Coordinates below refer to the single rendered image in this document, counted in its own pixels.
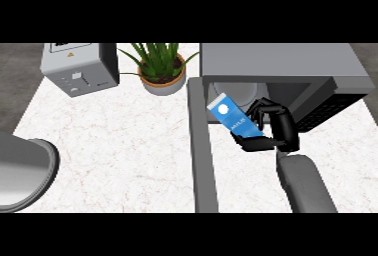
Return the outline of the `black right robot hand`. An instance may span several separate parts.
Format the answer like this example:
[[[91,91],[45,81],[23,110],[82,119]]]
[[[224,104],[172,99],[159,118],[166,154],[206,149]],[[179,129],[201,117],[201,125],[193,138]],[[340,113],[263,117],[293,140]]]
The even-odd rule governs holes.
[[[299,130],[290,109],[268,98],[255,101],[247,112],[247,117],[258,122],[259,130],[263,130],[263,117],[269,115],[274,137],[255,136],[243,137],[232,134],[235,142],[246,152],[258,152],[280,149],[281,152],[300,150]]]

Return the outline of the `blue milk carton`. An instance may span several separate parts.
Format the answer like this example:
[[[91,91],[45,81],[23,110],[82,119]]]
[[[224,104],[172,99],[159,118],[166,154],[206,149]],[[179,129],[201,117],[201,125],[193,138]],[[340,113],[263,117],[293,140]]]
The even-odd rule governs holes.
[[[207,106],[213,116],[235,135],[244,138],[262,136],[263,132],[247,117],[232,98],[222,93]]]

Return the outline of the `grey microwave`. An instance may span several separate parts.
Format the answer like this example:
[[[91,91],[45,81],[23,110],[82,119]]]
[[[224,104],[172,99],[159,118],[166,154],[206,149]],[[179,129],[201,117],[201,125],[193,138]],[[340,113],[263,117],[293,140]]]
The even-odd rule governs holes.
[[[206,100],[228,94],[241,108],[268,98],[309,132],[376,89],[346,43],[203,43]]]

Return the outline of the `grey microwave door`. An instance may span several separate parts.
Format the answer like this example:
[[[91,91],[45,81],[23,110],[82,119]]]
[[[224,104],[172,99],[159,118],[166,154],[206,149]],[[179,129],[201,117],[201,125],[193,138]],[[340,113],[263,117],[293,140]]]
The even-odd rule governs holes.
[[[188,80],[188,111],[193,153],[196,212],[218,213],[219,200],[209,134],[203,79]]]

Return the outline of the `potted green plant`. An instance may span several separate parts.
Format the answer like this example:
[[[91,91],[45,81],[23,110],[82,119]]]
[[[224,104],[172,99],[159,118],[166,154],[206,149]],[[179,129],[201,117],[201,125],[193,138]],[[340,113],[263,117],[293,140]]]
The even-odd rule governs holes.
[[[147,91],[156,96],[173,95],[187,82],[187,65],[200,53],[184,58],[178,43],[134,43],[132,46],[139,58],[125,50],[120,52],[138,65],[135,75],[141,78]]]

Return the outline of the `silver toaster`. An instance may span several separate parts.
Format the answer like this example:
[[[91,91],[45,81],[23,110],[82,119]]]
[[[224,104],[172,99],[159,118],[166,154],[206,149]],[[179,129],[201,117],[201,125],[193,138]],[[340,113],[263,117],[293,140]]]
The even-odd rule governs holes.
[[[72,98],[117,87],[117,44],[46,43],[41,70]]]

